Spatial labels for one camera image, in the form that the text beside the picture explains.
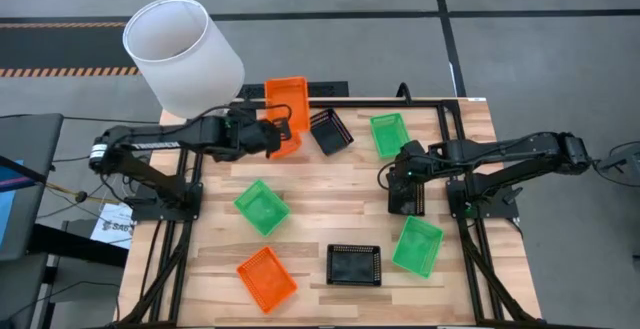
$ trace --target orange plastic basket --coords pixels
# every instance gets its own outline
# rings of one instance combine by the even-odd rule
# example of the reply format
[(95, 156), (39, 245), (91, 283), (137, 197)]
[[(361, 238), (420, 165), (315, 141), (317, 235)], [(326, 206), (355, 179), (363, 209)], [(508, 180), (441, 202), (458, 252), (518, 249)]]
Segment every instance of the orange plastic basket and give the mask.
[(298, 285), (268, 246), (253, 254), (236, 269), (265, 314), (293, 294)]
[(280, 149), (276, 152), (271, 153), (271, 159), (281, 158), (287, 154), (291, 154), (298, 150), (302, 145), (302, 138), (300, 138), (300, 134), (291, 133), (291, 139), (280, 142)]
[[(306, 132), (311, 128), (309, 115), (309, 89), (305, 77), (269, 79), (264, 83), (267, 106), (287, 104), (291, 107), (291, 132)], [(287, 108), (267, 109), (267, 119), (286, 118)]]

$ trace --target wooden tabletop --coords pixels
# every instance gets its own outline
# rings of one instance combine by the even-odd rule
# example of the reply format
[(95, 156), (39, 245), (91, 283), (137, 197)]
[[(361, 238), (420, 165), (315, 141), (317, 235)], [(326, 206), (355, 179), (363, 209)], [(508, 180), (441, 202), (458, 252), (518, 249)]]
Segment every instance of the wooden tabletop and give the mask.
[[(495, 140), (485, 101), (460, 100), (468, 139)], [(436, 111), (413, 109), (336, 109), (355, 142), (326, 157), (309, 133), (290, 156), (268, 160), (264, 153), (233, 163), (205, 158), (205, 196), (193, 226), (179, 325), (434, 325), (473, 323), (473, 311), (457, 226), (449, 215), (445, 180), (425, 185), (425, 212), (419, 217), (444, 230), (435, 268), (429, 279), (391, 262), (406, 217), (387, 212), (387, 192), (376, 174), (381, 160), (371, 136), (369, 118), (399, 112), (409, 136), (427, 145), (440, 142)], [(181, 120), (164, 113), (162, 124)], [(449, 128), (453, 133), (452, 120)], [(177, 151), (153, 154), (151, 165), (173, 174)], [(482, 167), (491, 172), (500, 166)], [(233, 200), (256, 179), (262, 179), (291, 208), (291, 214), (267, 238), (259, 234), (234, 207)], [(531, 315), (539, 316), (535, 290), (520, 234), (504, 219), (485, 220), (498, 277)], [(120, 289), (123, 315), (138, 300), (155, 223), (135, 228)], [(326, 284), (328, 244), (378, 245), (382, 256), (381, 287)], [(298, 284), (298, 290), (271, 314), (265, 315), (236, 274), (236, 267), (253, 253), (271, 246)], [(148, 283), (155, 278), (161, 248)], [(486, 284), (478, 272), (485, 316), (491, 316)], [(161, 318), (167, 318), (173, 278), (163, 296)]]

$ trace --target white bin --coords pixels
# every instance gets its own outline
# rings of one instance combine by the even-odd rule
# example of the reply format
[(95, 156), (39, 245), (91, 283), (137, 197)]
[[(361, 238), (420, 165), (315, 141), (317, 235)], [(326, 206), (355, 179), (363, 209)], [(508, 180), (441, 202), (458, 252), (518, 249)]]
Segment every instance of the white bin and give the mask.
[(182, 118), (228, 104), (244, 66), (195, 0), (158, 0), (140, 9), (122, 36), (162, 107)]

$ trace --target concrete floor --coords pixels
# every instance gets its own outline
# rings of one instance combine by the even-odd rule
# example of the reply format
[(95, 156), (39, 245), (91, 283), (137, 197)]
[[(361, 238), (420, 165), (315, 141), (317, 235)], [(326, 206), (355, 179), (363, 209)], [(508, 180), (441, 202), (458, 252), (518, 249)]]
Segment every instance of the concrete floor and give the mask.
[[(0, 0), (0, 16), (131, 15), (149, 1)], [(211, 13), (437, 8), (436, 0), (199, 1)], [(640, 8), (640, 0), (447, 2), (449, 10)], [(586, 140), (593, 157), (638, 139), (640, 17), (454, 19), (452, 26), (467, 94), (488, 98), (499, 139), (572, 131)], [(438, 19), (225, 22), (220, 27), (243, 59), (248, 83), (302, 74), (310, 80), (348, 80), (354, 96), (392, 95), (401, 80), (414, 96), (453, 93)], [(0, 115), (62, 112), (154, 120), (160, 113), (140, 77), (3, 78), (0, 92)], [(47, 100), (36, 104), (36, 96)], [(105, 127), (65, 122), (57, 157), (85, 154)], [(95, 187), (84, 163), (60, 167), (52, 181)], [(640, 272), (631, 254), (640, 252), (638, 189), (606, 182), (593, 172), (548, 175), (523, 186), (521, 225), (544, 317), (553, 323), (636, 328)], [(61, 206), (54, 199), (45, 198), (43, 214)], [(47, 224), (88, 217), (69, 211)], [(108, 322), (113, 297), (91, 300), (60, 306), (54, 327)]]

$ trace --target green plastic basket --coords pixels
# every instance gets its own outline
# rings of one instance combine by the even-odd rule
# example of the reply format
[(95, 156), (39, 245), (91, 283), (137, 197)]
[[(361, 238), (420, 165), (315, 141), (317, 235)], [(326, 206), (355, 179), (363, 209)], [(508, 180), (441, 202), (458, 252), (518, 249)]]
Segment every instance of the green plastic basket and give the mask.
[(402, 115), (398, 113), (379, 115), (369, 120), (373, 140), (380, 158), (389, 158), (400, 153), (400, 147), (409, 142), (409, 134)]
[(233, 204), (264, 236), (271, 234), (291, 211), (262, 180), (253, 183)]
[(393, 263), (428, 278), (436, 263), (442, 229), (414, 217), (408, 217), (393, 253)]

